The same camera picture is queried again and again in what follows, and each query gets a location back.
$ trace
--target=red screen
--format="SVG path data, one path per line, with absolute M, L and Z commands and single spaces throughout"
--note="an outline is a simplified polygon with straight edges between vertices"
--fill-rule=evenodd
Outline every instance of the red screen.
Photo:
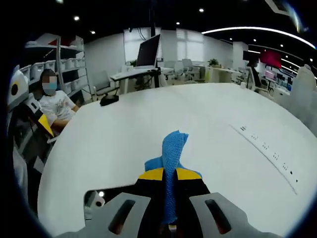
M 281 55 L 274 51 L 264 51 L 261 53 L 260 60 L 262 63 L 266 63 L 270 66 L 274 66 L 277 68 L 282 67 Z

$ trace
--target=black ceiling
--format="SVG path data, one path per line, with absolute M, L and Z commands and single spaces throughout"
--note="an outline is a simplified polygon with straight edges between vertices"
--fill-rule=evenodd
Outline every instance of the black ceiling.
M 64 0 L 63 4 L 55 0 L 23 2 L 25 6 L 21 6 L 21 12 L 12 19 L 20 19 L 20 29 L 33 33 L 30 39 L 43 33 L 53 33 L 63 36 L 78 35 L 87 43 L 120 33 L 129 27 L 149 27 L 149 6 L 152 3 L 155 6 L 156 26 L 162 29 L 176 29 L 176 22 L 180 22 L 177 26 L 179 28 L 198 32 L 233 26 L 259 26 L 297 35 L 317 46 L 317 1 L 312 0 L 288 1 L 303 23 L 300 33 L 296 31 L 289 16 L 274 13 L 265 0 Z M 73 19 L 76 15 L 80 17 L 77 22 Z M 305 60 L 314 59 L 314 65 L 317 66 L 316 50 L 281 34 L 232 30 L 206 35 L 281 49 Z

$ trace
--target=window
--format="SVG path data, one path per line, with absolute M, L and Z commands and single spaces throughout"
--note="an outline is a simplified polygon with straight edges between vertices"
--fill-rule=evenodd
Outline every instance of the window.
M 151 35 L 150 28 L 141 28 L 142 35 L 145 39 L 149 39 Z M 160 34 L 160 28 L 155 28 L 155 33 Z M 125 61 L 132 61 L 136 60 L 139 53 L 140 44 L 144 41 L 142 40 L 138 29 L 133 29 L 132 32 L 129 30 L 124 30 L 124 54 L 125 54 Z M 158 58 L 162 58 L 162 46 L 161 42 L 158 46 Z
M 204 35 L 199 32 L 176 29 L 177 59 L 204 61 Z

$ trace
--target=white t-shirt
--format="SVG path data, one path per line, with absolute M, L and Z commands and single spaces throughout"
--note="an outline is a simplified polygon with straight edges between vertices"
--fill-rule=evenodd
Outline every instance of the white t-shirt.
M 72 108 L 76 105 L 63 91 L 56 91 L 54 96 L 44 95 L 39 102 L 50 125 L 52 125 L 56 119 L 70 120 L 73 115 L 75 115 Z

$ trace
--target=face mask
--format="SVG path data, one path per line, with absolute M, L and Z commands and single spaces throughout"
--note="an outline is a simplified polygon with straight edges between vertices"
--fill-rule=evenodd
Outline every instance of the face mask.
M 47 95 L 54 95 L 57 88 L 57 82 L 42 83 L 43 90 Z

